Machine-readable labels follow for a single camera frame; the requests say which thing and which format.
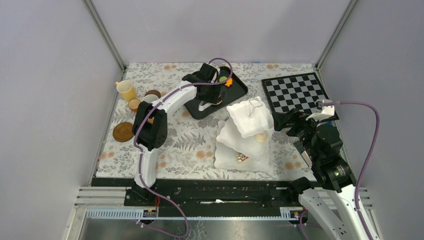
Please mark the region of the cream round mousse cake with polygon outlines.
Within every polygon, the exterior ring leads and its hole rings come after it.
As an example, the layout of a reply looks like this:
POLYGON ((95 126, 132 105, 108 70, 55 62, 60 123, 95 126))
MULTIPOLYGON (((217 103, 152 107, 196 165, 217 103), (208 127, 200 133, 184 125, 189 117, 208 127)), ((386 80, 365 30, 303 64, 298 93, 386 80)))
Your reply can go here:
POLYGON ((255 134, 253 137, 254 137, 254 140, 257 141, 258 143, 264 143, 268 140, 268 132, 267 131, 259 132, 255 134))

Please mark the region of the white three-tier dessert stand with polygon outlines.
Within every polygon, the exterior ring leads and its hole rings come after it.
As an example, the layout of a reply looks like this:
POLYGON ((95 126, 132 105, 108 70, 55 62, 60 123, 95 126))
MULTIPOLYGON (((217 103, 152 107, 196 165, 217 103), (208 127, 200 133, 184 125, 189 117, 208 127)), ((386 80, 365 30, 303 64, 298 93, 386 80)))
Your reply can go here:
POLYGON ((271 111, 256 96, 226 107, 229 118, 218 122, 214 167, 224 170, 267 172, 270 162, 270 140, 274 133, 271 111), (267 131, 266 142, 257 142, 254 135, 267 131), (236 154, 249 157, 238 163, 236 154))

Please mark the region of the pink strawberry cake slice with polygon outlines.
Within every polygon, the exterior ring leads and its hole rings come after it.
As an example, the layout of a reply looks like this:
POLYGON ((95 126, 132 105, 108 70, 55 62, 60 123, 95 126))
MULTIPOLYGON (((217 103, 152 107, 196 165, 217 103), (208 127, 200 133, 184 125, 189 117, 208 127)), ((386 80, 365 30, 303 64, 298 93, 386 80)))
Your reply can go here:
POLYGON ((238 152, 238 153, 236 154, 236 160, 237 160, 237 162, 238 162, 239 164, 241 164, 241 163, 245 162, 245 161, 246 161, 246 160, 248 160, 248 159, 249 159, 249 157, 248 157, 248 156, 246 156, 245 154, 241 153, 241 152, 238 152))

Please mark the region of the silver serving tongs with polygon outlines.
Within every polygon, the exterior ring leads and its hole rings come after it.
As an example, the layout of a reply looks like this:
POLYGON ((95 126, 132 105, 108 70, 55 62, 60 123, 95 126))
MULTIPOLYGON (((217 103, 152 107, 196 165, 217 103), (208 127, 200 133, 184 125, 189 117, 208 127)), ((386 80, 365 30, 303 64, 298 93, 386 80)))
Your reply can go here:
POLYGON ((214 106, 214 103, 210 103, 210 102, 206 102, 206 101, 201 101, 198 105, 198 111, 199 112, 203 112, 205 111, 207 108, 214 106))

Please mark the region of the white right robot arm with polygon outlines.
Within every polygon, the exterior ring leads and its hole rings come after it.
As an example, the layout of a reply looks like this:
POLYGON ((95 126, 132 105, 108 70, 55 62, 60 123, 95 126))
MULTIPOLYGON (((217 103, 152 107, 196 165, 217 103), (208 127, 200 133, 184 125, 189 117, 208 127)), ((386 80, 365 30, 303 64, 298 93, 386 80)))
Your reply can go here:
POLYGON ((314 114, 291 109, 272 113, 274 130, 288 128, 289 137, 304 161, 311 167, 320 187, 332 199, 339 215, 321 199, 317 189, 301 177, 288 184, 285 198, 293 206, 302 205, 333 240, 377 240, 379 235, 368 215, 362 211, 359 185, 349 164, 342 158, 343 142, 335 126, 320 124, 314 114))

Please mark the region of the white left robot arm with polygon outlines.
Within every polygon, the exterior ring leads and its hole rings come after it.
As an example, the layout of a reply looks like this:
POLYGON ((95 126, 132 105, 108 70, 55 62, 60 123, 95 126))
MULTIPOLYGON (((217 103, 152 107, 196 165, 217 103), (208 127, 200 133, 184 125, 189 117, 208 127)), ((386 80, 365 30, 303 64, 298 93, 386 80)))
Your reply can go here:
POLYGON ((138 106, 135 120, 138 121, 141 117, 143 120, 134 123, 133 144, 140 150, 138 178, 134 181, 141 187, 135 197, 142 205, 148 206, 155 200, 155 192, 150 187, 156 182, 158 149, 168 136, 168 114, 193 99, 212 105, 220 104, 225 96, 222 86, 232 78, 232 75, 232 65, 226 59, 216 57, 208 63, 203 63, 199 71, 184 76, 170 93, 152 103, 143 101, 138 106), (211 66, 211 62, 215 60, 222 60, 229 66, 229 75, 224 81, 220 81, 221 70, 211 66))

